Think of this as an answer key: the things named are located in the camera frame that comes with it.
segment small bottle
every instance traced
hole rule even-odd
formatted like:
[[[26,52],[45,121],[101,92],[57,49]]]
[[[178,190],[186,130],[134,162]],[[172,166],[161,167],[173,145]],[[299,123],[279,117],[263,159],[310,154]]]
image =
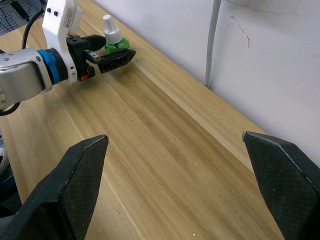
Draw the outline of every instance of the small bottle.
[[[104,22],[104,35],[106,39],[106,44],[104,46],[107,54],[111,54],[117,49],[129,49],[130,43],[125,38],[122,37],[119,27],[115,24],[112,16],[105,15],[103,17]]]

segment wood grain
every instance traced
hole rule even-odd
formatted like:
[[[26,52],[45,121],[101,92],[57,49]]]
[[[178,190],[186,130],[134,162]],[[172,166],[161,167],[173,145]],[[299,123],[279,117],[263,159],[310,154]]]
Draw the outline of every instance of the wood grain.
[[[79,3],[78,34],[103,33],[106,12]],[[280,240],[259,192],[244,130],[263,133],[120,22],[129,65],[23,102],[0,119],[21,199],[73,144],[108,134],[88,240]],[[28,46],[46,48],[38,20]],[[0,37],[18,50],[24,28]]]

